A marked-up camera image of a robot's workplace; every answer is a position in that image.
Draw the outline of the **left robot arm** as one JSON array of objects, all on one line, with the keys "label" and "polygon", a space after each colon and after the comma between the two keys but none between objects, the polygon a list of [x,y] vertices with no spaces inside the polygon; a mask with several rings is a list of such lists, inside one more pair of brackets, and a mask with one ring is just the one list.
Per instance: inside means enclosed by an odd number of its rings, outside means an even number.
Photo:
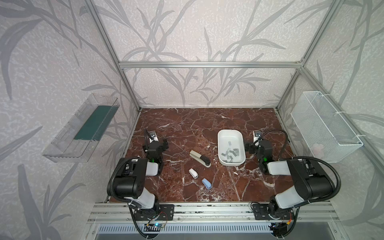
[{"label": "left robot arm", "polygon": [[159,200],[145,188],[146,177],[159,176],[164,168],[163,152],[168,150],[166,139],[144,146],[146,157],[121,158],[107,186],[108,196],[126,202],[130,208],[157,215]]}]

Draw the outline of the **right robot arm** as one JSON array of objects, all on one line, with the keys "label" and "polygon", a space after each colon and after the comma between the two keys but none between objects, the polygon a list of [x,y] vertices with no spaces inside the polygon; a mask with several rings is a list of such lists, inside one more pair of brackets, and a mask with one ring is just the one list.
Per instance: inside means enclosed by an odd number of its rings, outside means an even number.
[{"label": "right robot arm", "polygon": [[271,219],[279,220],[294,208],[332,199],[341,189],[339,173],[323,160],[299,156],[274,161],[272,144],[266,140],[247,143],[245,150],[256,155],[263,174],[292,178],[292,187],[271,197],[267,205],[259,205],[262,214]]}]

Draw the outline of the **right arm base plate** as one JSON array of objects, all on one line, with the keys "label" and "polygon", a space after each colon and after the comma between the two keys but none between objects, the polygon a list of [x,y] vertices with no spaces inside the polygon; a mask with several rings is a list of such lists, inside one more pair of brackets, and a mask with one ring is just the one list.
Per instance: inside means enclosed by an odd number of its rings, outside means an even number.
[{"label": "right arm base plate", "polygon": [[290,209],[280,209],[273,203],[261,204],[253,202],[250,205],[255,220],[265,221],[289,221],[295,217],[294,211]]}]

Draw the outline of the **small white stapler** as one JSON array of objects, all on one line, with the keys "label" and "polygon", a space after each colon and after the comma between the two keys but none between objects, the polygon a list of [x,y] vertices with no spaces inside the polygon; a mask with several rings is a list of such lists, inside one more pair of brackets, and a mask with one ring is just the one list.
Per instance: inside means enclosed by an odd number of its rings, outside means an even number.
[{"label": "small white stapler", "polygon": [[189,169],[190,175],[194,178],[197,179],[199,177],[198,173],[194,169]]}]

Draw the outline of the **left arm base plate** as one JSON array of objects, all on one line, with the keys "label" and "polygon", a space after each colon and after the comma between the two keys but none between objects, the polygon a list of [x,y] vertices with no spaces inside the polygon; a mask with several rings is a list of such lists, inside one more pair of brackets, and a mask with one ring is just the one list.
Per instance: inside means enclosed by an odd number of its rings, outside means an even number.
[{"label": "left arm base plate", "polygon": [[135,210],[134,217],[136,221],[149,221],[152,219],[160,221],[171,221],[174,218],[175,205],[159,204],[148,210]]}]

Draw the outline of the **large beige black stapler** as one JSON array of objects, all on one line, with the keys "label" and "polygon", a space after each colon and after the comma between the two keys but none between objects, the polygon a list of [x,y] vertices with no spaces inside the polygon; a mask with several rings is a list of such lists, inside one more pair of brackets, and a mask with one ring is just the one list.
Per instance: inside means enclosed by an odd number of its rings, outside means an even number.
[{"label": "large beige black stapler", "polygon": [[208,157],[201,155],[201,154],[199,154],[193,150],[190,151],[189,155],[191,158],[193,158],[194,160],[196,160],[197,162],[199,162],[200,164],[202,164],[206,168],[211,167],[211,160]]}]

